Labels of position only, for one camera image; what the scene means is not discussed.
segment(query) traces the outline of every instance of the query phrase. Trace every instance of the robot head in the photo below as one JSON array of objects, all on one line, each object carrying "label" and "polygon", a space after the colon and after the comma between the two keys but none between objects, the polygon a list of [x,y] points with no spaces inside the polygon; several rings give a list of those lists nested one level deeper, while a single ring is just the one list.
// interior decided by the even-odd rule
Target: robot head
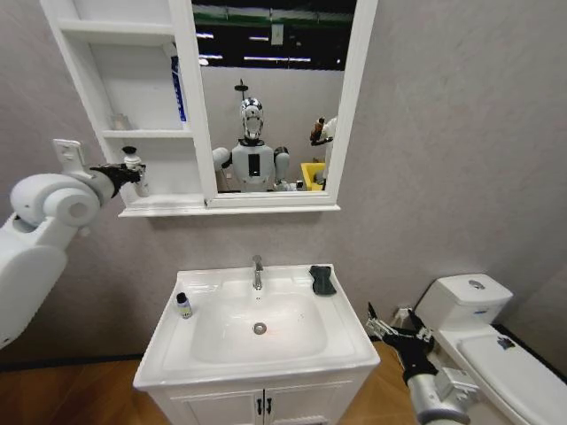
[{"label": "robot head", "polygon": [[260,139],[264,125],[264,111],[260,100],[248,97],[240,105],[240,117],[245,126],[245,138],[249,140]]}]

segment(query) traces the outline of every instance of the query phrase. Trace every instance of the black sponge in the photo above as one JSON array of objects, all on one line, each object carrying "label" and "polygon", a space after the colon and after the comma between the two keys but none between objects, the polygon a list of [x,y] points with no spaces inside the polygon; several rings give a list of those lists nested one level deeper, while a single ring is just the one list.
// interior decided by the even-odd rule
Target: black sponge
[{"label": "black sponge", "polygon": [[311,266],[309,273],[313,276],[313,292],[316,295],[334,295],[337,293],[330,282],[330,267]]}]

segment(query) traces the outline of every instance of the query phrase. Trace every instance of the cabinet door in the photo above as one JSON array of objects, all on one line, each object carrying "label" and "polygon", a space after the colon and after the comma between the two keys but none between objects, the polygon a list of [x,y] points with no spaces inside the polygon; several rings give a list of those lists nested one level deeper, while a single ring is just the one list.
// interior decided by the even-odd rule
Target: cabinet door
[{"label": "cabinet door", "polygon": [[342,382],[266,389],[265,425],[327,425]]},{"label": "cabinet door", "polygon": [[263,425],[263,391],[176,398],[177,410],[191,425]]}]

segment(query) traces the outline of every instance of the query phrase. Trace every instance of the white sink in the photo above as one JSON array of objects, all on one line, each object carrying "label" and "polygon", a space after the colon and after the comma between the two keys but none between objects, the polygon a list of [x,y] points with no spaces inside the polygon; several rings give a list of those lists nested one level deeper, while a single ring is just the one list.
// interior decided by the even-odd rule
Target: white sink
[{"label": "white sink", "polygon": [[[312,290],[309,268],[265,267],[262,290],[252,287],[251,267],[179,272],[134,385],[147,389],[377,365],[377,353],[334,271],[337,294],[320,297]],[[175,308],[180,291],[193,308],[188,320]],[[254,332],[257,324],[265,325],[264,333]]]}]

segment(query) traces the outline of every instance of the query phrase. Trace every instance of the drain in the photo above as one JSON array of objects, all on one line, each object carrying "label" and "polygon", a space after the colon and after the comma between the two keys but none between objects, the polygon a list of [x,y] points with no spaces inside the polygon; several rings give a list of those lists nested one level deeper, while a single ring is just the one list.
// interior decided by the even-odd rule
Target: drain
[{"label": "drain", "polygon": [[262,335],[263,333],[266,332],[266,329],[268,329],[266,323],[262,323],[261,321],[259,321],[258,323],[254,323],[254,326],[252,327],[252,330],[256,335]]}]

